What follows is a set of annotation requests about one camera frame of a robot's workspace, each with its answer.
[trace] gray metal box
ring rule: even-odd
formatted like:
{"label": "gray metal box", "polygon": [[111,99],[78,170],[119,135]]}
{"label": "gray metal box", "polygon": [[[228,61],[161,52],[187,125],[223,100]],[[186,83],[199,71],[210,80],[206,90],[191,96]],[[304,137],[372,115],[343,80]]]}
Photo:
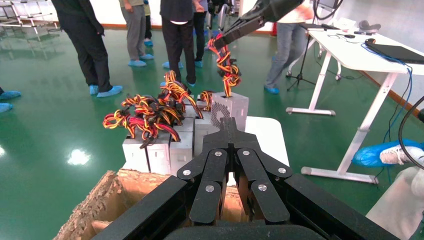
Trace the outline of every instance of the gray metal box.
{"label": "gray metal box", "polygon": [[200,94],[199,94],[199,95],[197,95],[196,104],[197,104],[197,107],[198,107],[200,110],[202,110],[204,107],[206,107],[206,102],[201,100],[201,98],[200,98]]}
{"label": "gray metal box", "polygon": [[[191,97],[192,99],[194,99],[194,102],[196,102],[196,99],[195,99],[195,96],[194,96],[194,95],[190,95],[190,97]],[[183,103],[184,105],[191,105],[190,101],[189,101],[186,97],[182,100],[182,103]]]}
{"label": "gray metal box", "polygon": [[182,114],[185,118],[195,118],[198,114],[195,111],[195,108],[192,105],[185,106],[185,112]]}
{"label": "gray metal box", "polygon": [[211,121],[217,128],[220,127],[220,118],[235,118],[237,129],[244,132],[248,109],[249,98],[246,96],[234,92],[231,97],[226,97],[224,92],[212,93]]}
{"label": "gray metal box", "polygon": [[186,132],[193,132],[195,128],[195,119],[194,117],[186,117],[184,118],[184,120],[182,120],[182,125],[178,126],[175,125],[173,126],[173,129],[177,132],[177,133],[186,133]]}
{"label": "gray metal box", "polygon": [[146,147],[151,173],[170,174],[170,143],[171,134],[160,132],[153,144]]}
{"label": "gray metal box", "polygon": [[193,132],[178,132],[180,142],[171,141],[169,145],[170,173],[177,176],[177,171],[193,159]]}
{"label": "gray metal box", "polygon": [[125,161],[131,165],[131,169],[141,173],[149,173],[146,148],[140,149],[143,144],[141,139],[133,139],[129,135],[122,143]]}
{"label": "gray metal box", "polygon": [[203,137],[218,132],[220,129],[211,122],[211,113],[203,111],[203,119],[194,121],[194,157],[202,153]]}

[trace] epoxy floor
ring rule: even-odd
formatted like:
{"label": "epoxy floor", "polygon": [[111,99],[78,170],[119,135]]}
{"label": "epoxy floor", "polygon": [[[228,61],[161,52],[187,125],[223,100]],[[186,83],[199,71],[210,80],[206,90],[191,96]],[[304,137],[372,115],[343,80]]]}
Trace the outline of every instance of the epoxy floor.
{"label": "epoxy floor", "polygon": [[[124,93],[104,99],[89,95],[77,54],[65,33],[54,32],[56,37],[44,37],[42,47],[31,41],[33,49],[22,38],[0,41],[0,86],[22,92],[22,97],[10,101],[14,109],[0,114],[1,240],[53,238],[100,177],[107,170],[117,171],[124,165],[122,142],[126,131],[104,129],[103,117],[114,112],[126,94],[157,95],[166,71],[162,63],[167,61],[162,33],[154,30],[154,47],[147,52],[154,54],[155,60],[148,61],[144,68],[128,67],[126,33],[123,29],[105,32],[111,82],[123,85]],[[303,166],[337,169],[378,86],[364,77],[337,82],[328,73],[317,107],[335,110],[337,116],[289,115],[285,111],[287,107],[309,105],[314,86],[302,82],[298,88],[286,92],[285,87],[293,80],[281,78],[280,95],[264,92],[263,83],[276,51],[276,39],[252,34],[232,44],[230,50],[243,79],[233,91],[250,98],[250,116],[280,121],[294,172],[299,173]],[[223,89],[214,62],[215,56],[207,52],[204,68],[196,70],[195,93]],[[329,69],[336,68],[332,59]],[[299,69],[297,64],[293,74]],[[315,82],[319,71],[314,54],[309,51],[303,75]],[[345,68],[342,74],[360,76]],[[382,142],[395,106],[391,99],[384,102],[365,145]],[[416,141],[422,141],[423,133],[422,123],[417,119],[408,121],[404,129],[405,137]],[[405,167],[391,168],[391,179]],[[374,175],[380,170],[358,166],[349,169]],[[307,178],[362,214],[368,212],[389,186],[386,171],[380,175],[378,187]]]}

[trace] gray pants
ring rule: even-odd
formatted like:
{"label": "gray pants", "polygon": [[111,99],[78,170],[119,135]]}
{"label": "gray pants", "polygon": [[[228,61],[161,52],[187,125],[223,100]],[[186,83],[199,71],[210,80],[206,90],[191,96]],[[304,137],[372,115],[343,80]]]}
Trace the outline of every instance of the gray pants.
{"label": "gray pants", "polygon": [[143,5],[132,6],[132,12],[121,7],[123,18],[126,22],[128,32],[126,34],[126,47],[128,48],[129,58],[139,60],[140,56],[145,55],[144,39],[146,34],[146,14]]}
{"label": "gray pants", "polygon": [[298,23],[277,23],[277,54],[272,61],[265,87],[276,88],[285,68],[305,51],[305,29]]}

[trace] laptop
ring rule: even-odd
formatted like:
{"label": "laptop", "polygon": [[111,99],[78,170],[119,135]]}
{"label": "laptop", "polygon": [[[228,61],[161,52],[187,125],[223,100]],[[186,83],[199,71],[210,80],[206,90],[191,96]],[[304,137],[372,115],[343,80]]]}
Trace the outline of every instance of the laptop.
{"label": "laptop", "polygon": [[381,45],[375,43],[368,43],[367,46],[376,53],[400,60],[406,64],[424,64],[424,56],[406,49],[403,46]]}

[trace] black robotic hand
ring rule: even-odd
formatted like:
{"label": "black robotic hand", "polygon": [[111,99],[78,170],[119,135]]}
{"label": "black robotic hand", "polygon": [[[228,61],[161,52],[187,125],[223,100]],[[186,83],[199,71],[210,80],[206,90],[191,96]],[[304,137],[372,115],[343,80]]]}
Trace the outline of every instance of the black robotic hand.
{"label": "black robotic hand", "polygon": [[266,22],[276,22],[303,3],[304,0],[258,0],[253,8],[224,30],[215,41],[217,49],[263,27]]}

